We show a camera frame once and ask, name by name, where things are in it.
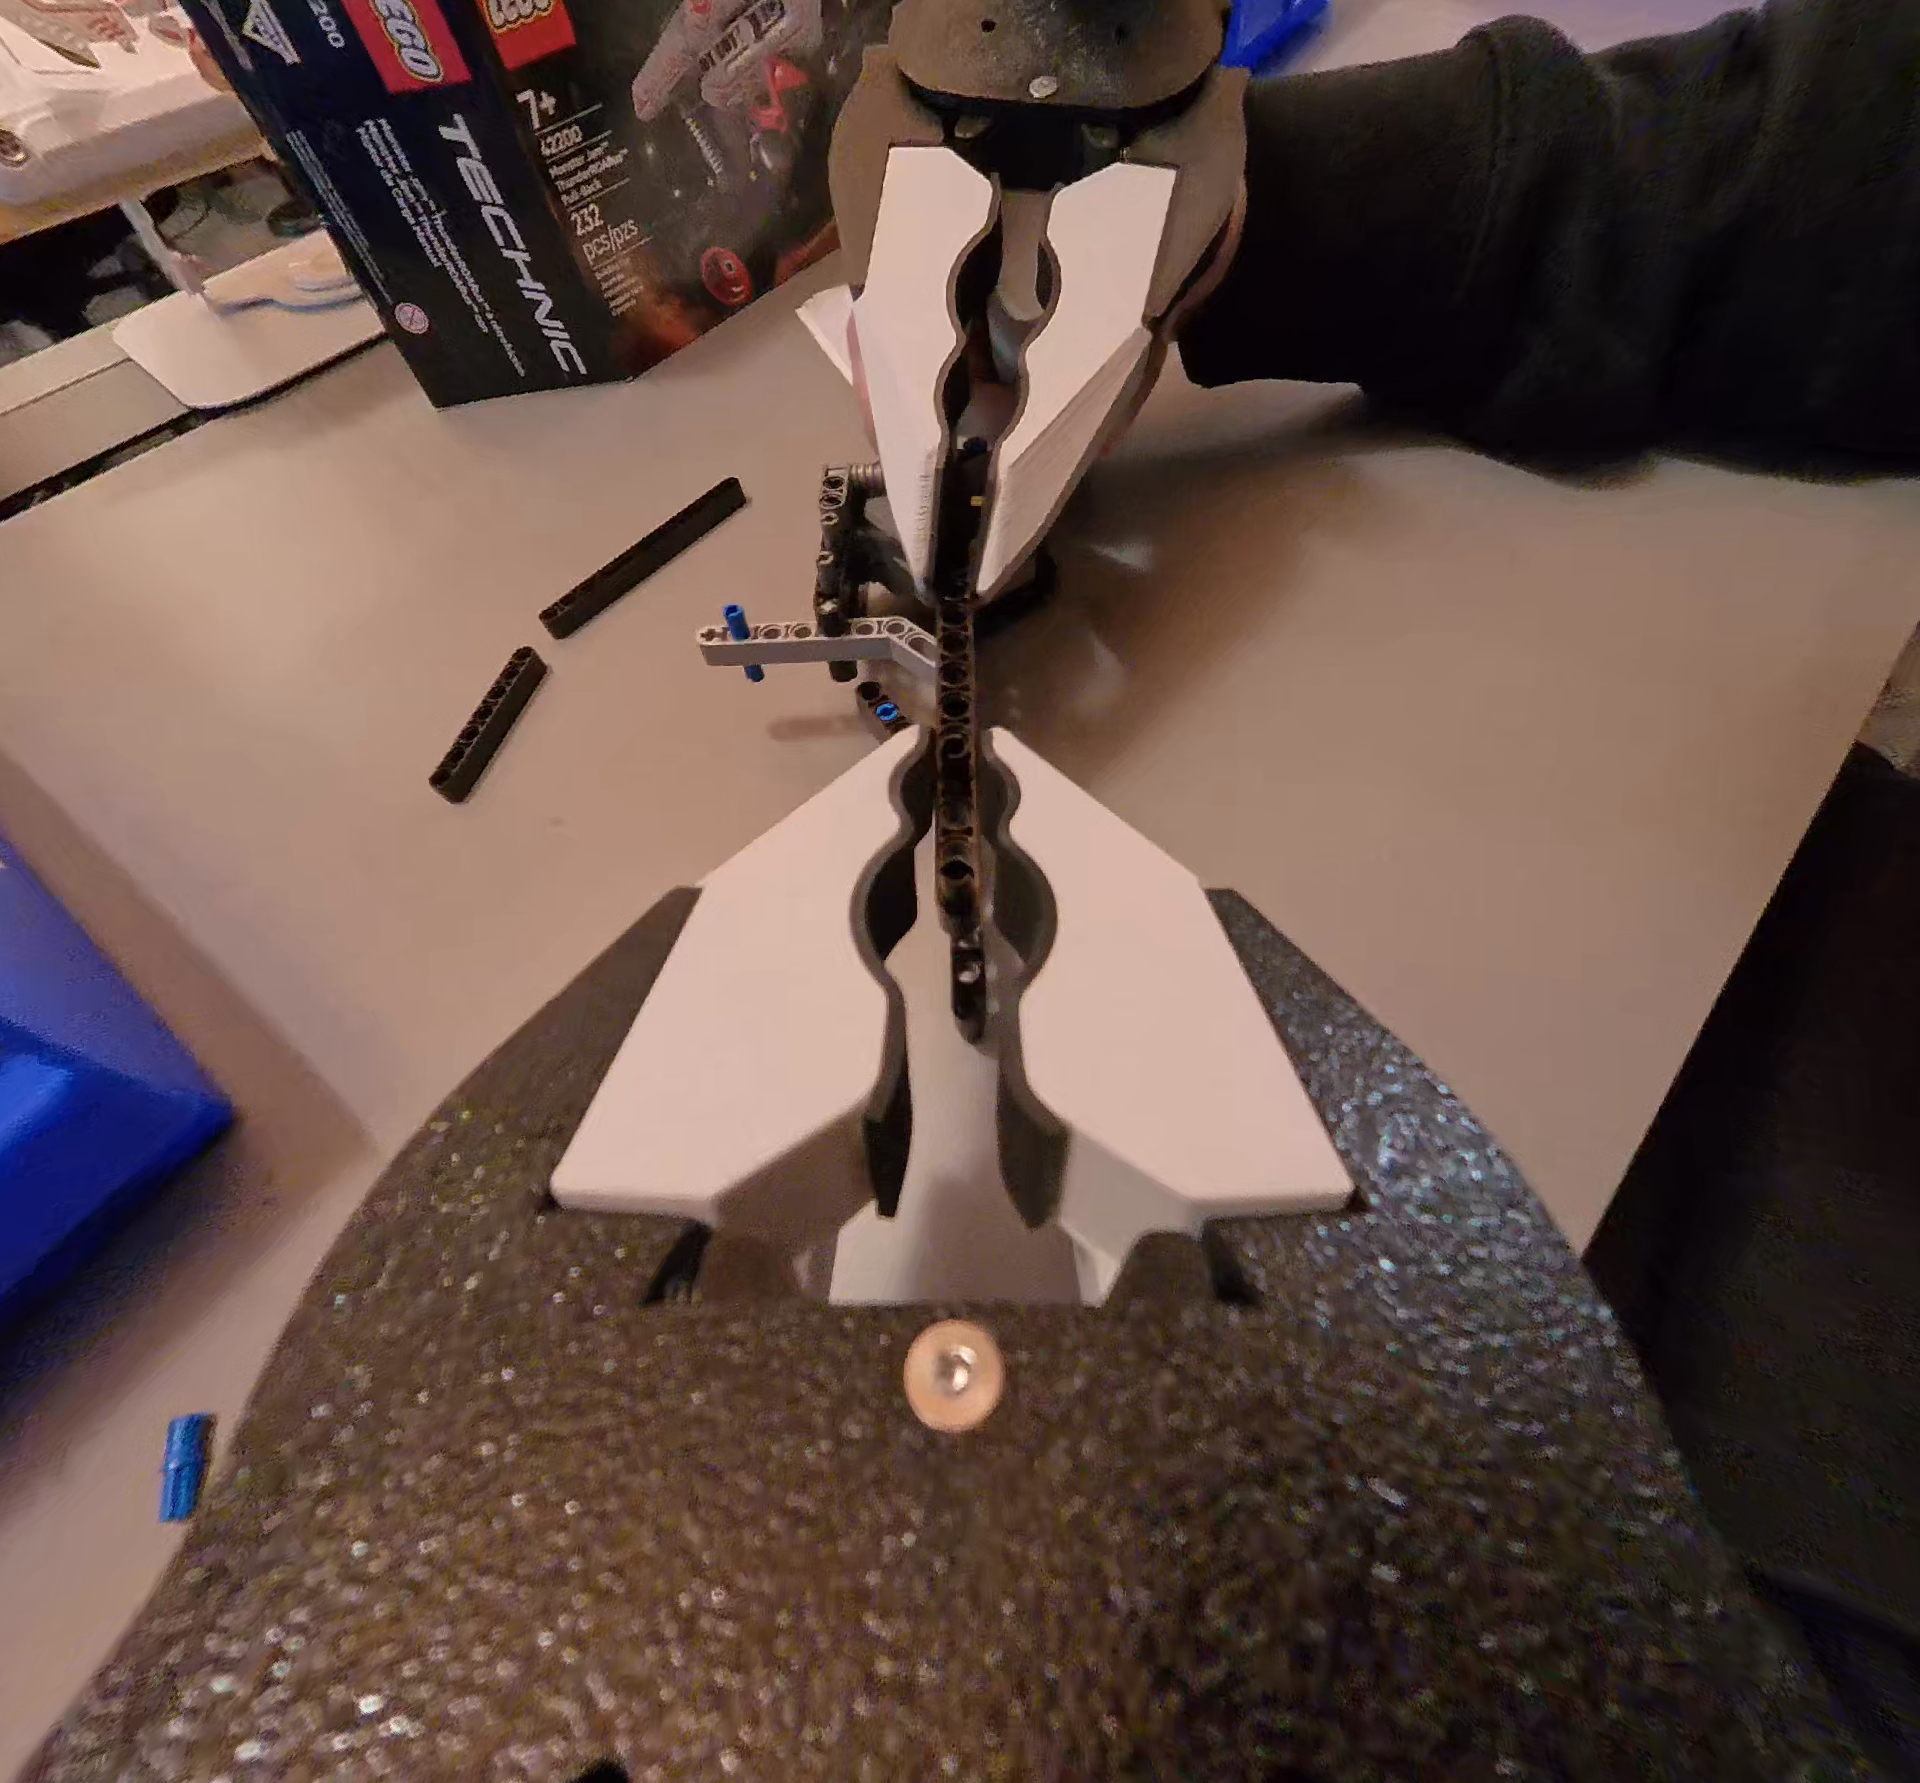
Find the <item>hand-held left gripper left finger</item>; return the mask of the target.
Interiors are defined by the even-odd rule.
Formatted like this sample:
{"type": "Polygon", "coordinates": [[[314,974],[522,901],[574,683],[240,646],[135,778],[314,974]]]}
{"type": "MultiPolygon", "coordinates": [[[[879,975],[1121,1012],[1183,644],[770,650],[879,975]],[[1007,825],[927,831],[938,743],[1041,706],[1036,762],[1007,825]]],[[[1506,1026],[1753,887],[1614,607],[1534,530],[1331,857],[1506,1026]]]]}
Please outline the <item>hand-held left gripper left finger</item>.
{"type": "Polygon", "coordinates": [[[899,732],[710,871],[548,1184],[698,1224],[838,1305],[905,1301],[927,737],[899,732]]]}

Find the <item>white flat stand base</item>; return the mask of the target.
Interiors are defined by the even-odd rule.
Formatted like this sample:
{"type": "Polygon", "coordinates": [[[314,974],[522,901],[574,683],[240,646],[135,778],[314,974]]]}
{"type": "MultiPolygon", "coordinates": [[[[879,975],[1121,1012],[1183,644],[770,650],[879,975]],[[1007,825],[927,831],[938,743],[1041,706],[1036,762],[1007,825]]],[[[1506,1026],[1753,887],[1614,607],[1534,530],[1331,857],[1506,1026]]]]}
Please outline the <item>white flat stand base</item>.
{"type": "Polygon", "coordinates": [[[334,241],[314,230],[108,327],[113,345],[192,414],[250,404],[386,338],[334,241]]]}

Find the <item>person's dark clothing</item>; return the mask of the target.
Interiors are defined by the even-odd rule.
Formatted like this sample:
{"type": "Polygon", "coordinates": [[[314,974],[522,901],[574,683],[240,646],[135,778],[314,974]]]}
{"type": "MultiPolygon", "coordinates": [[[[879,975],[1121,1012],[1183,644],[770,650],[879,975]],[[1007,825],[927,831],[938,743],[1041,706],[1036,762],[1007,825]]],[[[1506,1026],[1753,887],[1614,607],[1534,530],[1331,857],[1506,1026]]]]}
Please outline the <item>person's dark clothing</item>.
{"type": "Polygon", "coordinates": [[[1582,1264],[1757,1594],[1916,1780],[1916,775],[1849,748],[1582,1264]]]}

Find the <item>black and grey brick assembly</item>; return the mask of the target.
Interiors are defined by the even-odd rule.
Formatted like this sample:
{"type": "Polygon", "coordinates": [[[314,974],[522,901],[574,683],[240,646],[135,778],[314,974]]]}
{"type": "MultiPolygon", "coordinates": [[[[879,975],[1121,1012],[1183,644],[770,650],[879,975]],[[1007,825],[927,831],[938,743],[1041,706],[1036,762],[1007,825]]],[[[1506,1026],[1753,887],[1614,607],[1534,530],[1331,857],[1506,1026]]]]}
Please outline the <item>black and grey brick assembly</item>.
{"type": "Polygon", "coordinates": [[[991,857],[979,770],[976,651],[984,637],[1048,601],[1057,568],[1041,548],[1017,572],[1014,588],[984,609],[947,598],[909,607],[912,576],[876,463],[823,469],[817,530],[803,617],[755,620],[728,605],[695,632],[693,646],[707,667],[754,683],[770,665],[826,667],[857,690],[881,730],[927,732],[934,907],[949,939],[951,1008],[959,1036],[982,1043],[991,1008],[991,857]]]}

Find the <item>grey desk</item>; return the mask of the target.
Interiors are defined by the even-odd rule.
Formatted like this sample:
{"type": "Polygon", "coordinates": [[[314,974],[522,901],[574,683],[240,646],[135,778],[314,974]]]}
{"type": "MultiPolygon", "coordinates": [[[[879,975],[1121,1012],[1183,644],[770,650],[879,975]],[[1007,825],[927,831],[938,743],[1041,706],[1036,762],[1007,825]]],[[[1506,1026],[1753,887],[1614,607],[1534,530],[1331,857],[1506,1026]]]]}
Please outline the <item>grey desk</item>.
{"type": "MultiPolygon", "coordinates": [[[[4,523],[4,836],[241,1115],[4,1350],[4,1780],[180,1533],[316,1266],[436,1103],[870,733],[692,631],[806,598],[863,447],[811,270],[647,376],[458,410],[387,345],[4,523]],[[746,507],[553,642],[721,479],[746,507]],[[464,804],[509,654],[548,676],[464,804]]],[[[1248,898],[1597,1224],[1916,620],[1916,484],[1595,482],[1167,365],[1012,632],[1021,736],[1248,898]]]]}

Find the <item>black toy set box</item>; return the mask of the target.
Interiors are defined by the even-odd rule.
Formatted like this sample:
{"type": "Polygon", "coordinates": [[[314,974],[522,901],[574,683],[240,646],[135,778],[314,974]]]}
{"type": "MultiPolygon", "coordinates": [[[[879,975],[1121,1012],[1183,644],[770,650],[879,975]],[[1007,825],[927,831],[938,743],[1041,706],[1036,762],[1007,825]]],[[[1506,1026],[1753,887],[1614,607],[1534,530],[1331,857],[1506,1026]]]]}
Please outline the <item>black toy set box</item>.
{"type": "Polygon", "coordinates": [[[838,246],[897,0],[179,0],[436,406],[637,376],[838,246]]]}

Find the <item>blue storage bin with tag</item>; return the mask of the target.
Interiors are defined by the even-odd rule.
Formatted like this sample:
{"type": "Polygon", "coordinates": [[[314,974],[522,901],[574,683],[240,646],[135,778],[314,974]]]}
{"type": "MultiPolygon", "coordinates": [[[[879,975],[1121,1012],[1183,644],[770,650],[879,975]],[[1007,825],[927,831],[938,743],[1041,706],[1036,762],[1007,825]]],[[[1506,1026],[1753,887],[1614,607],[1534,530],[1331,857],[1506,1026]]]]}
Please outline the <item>blue storage bin with tag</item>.
{"type": "Polygon", "coordinates": [[[4,1328],[232,1123],[227,1095],[4,842],[4,1328]]]}

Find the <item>long black brick beam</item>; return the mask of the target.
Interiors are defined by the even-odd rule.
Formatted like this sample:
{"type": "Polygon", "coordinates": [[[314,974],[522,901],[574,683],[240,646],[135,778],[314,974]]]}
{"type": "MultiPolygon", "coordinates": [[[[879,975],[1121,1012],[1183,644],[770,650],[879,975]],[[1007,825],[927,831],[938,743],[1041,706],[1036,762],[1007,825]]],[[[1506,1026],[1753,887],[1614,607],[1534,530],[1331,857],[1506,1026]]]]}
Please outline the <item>long black brick beam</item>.
{"type": "Polygon", "coordinates": [[[728,475],[675,510],[634,545],[574,581],[540,610],[542,631],[565,642],[634,594],[661,570],[684,557],[707,535],[732,520],[750,500],[738,476],[728,475]]]}

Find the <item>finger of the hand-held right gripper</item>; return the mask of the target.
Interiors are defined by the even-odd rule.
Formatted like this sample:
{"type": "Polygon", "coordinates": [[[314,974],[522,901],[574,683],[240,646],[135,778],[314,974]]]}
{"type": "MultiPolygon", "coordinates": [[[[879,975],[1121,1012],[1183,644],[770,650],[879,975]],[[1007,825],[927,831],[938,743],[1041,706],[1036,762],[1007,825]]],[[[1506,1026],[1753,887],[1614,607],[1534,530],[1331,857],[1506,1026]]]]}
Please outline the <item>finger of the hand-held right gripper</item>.
{"type": "Polygon", "coordinates": [[[1042,258],[1052,295],[1021,341],[1017,406],[982,503],[974,601],[999,596],[1036,550],[1140,382],[1175,182],[1173,168],[1117,163],[1048,202],[1042,258]]]}
{"type": "Polygon", "coordinates": [[[929,588],[953,441],[949,382],[997,274],[999,193],[949,146],[886,154],[866,279],[852,303],[885,496],[916,588],[929,588]]]}

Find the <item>short black brick beam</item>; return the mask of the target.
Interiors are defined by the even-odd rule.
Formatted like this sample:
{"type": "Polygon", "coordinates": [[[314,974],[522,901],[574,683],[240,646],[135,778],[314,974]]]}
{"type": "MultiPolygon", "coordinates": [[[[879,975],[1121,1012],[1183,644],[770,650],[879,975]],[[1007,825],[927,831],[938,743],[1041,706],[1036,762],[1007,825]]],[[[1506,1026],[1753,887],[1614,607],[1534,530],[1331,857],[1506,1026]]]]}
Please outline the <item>short black brick beam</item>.
{"type": "Polygon", "coordinates": [[[545,662],[535,648],[520,646],[509,654],[430,770],[427,786],[436,797],[454,806],[468,801],[545,676],[545,662]]]}

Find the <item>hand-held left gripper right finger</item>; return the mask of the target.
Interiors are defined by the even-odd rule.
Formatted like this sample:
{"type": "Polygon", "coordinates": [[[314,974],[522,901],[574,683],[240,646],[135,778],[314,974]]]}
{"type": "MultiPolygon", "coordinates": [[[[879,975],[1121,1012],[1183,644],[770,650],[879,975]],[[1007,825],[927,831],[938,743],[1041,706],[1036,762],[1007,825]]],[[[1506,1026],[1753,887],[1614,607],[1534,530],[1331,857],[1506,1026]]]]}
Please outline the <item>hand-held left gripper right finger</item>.
{"type": "Polygon", "coordinates": [[[1010,732],[991,732],[999,1177],[1100,1305],[1153,1236],[1352,1198],[1202,885],[1010,732]]]}

